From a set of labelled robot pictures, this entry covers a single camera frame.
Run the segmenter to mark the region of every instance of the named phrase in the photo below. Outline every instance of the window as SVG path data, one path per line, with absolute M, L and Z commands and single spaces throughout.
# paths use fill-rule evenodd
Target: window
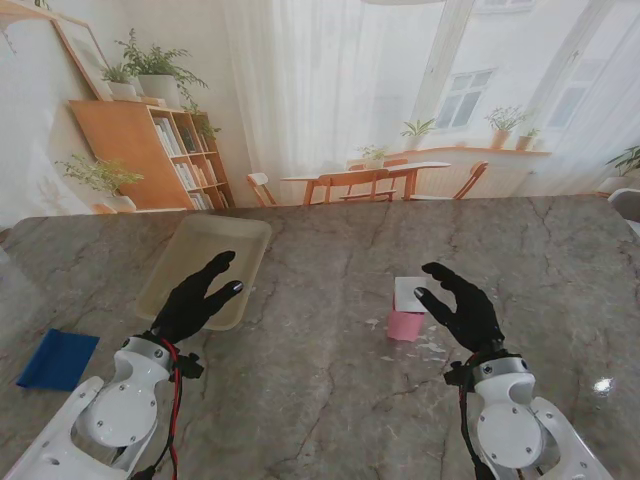
M 571 76 L 567 87 L 553 110 L 547 127 L 566 128 L 582 103 L 587 91 L 598 77 L 601 60 L 583 60 Z
M 484 71 L 454 75 L 436 120 L 436 128 L 466 126 L 492 74 L 492 71 Z
M 535 0 L 476 0 L 475 9 L 478 12 L 517 12 L 530 10 Z

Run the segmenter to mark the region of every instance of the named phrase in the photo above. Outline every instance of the white chair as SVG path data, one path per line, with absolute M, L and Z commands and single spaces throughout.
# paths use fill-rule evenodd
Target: white chair
M 640 236 L 640 190 L 621 188 L 609 196 L 611 206 Z

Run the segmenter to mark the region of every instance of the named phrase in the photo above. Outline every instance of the robotic hand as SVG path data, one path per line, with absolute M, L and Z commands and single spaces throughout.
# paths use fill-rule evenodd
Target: robotic hand
M 151 479 L 166 452 L 177 478 L 177 454 L 173 448 L 176 420 L 182 397 L 182 378 L 199 378 L 204 368 L 198 356 L 179 355 L 175 343 L 197 333 L 242 291 L 239 281 L 227 283 L 205 297 L 214 278 L 227 271 L 235 253 L 223 252 L 202 270 L 174 288 L 151 329 L 124 342 L 114 355 L 116 373 L 107 385 L 92 377 L 76 388 L 5 480 L 125 480 L 153 436 L 158 421 L 155 386 L 169 380 L 175 384 L 169 436 L 154 465 L 133 479 Z M 71 431 L 113 451 L 105 464 L 80 450 Z
M 444 377 L 460 390 L 461 431 L 476 478 L 613 480 L 562 412 L 543 398 L 533 398 L 535 377 L 520 355 L 504 349 L 504 335 L 485 293 L 439 263 L 422 270 L 453 293 L 457 310 L 452 312 L 426 288 L 416 288 L 416 297 L 473 353 L 464 364 L 453 362 Z M 468 392 L 484 400 L 477 428 L 484 462 L 469 437 Z

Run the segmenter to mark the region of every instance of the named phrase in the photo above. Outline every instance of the finger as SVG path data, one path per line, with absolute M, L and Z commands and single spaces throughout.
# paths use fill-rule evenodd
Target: finger
M 231 250 L 219 253 L 209 263 L 207 263 L 201 270 L 189 275 L 185 280 L 178 285 L 179 291 L 188 290 L 190 296 L 204 297 L 209 289 L 209 285 L 214 278 L 223 272 L 229 270 L 231 262 L 235 258 L 236 253 Z
M 224 307 L 225 303 L 238 295 L 243 288 L 244 284 L 241 281 L 233 280 L 232 282 L 227 283 L 216 293 L 213 293 L 205 298 L 203 307 L 208 317 L 215 313 L 218 313 L 220 309 Z
M 456 290 L 462 290 L 471 285 L 464 278 L 457 275 L 453 270 L 445 267 L 441 263 L 431 262 L 422 266 L 422 271 L 431 275 L 440 282 L 440 286 L 445 290 L 455 293 Z
M 229 266 L 234 258 L 236 258 L 236 252 L 231 250 L 219 253 L 198 273 L 202 274 L 202 276 L 211 283 L 212 280 L 222 272 L 229 270 Z
M 436 296 L 424 287 L 418 287 L 413 291 L 420 303 L 426 308 L 438 323 L 445 327 L 451 323 L 453 313 L 451 309 L 436 298 Z

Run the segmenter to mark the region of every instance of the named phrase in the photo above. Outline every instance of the red cable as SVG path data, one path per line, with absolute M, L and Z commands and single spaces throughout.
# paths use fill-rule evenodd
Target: red cable
M 175 347 L 167 340 L 165 340 L 164 338 L 161 339 L 162 343 L 164 343 L 167 348 L 169 349 L 170 353 L 171 353 L 171 358 L 173 359 L 175 365 L 174 365 L 174 383 L 175 383 L 175 388 L 174 388 L 174 397 L 173 397 L 173 410 L 171 413 L 171 424 L 169 425 L 169 434 L 172 437 L 175 437 L 175 433 L 176 433 L 176 423 L 178 421 L 178 409 L 180 408 L 179 405 L 179 399 L 180 399 L 180 385 L 182 383 L 182 375 L 180 374 L 180 370 L 177 368 L 177 364 L 178 364 L 178 353 L 176 352 Z M 173 480 L 178 480 L 178 475 L 177 475 L 177 471 L 178 471 L 178 454 L 176 452 L 176 449 L 173 446 L 173 443 L 171 444 L 171 446 L 169 447 L 169 454 L 171 455 L 171 459 L 173 460 L 173 463 L 175 465 L 175 470 L 174 470 L 174 474 L 172 475 L 172 479 Z

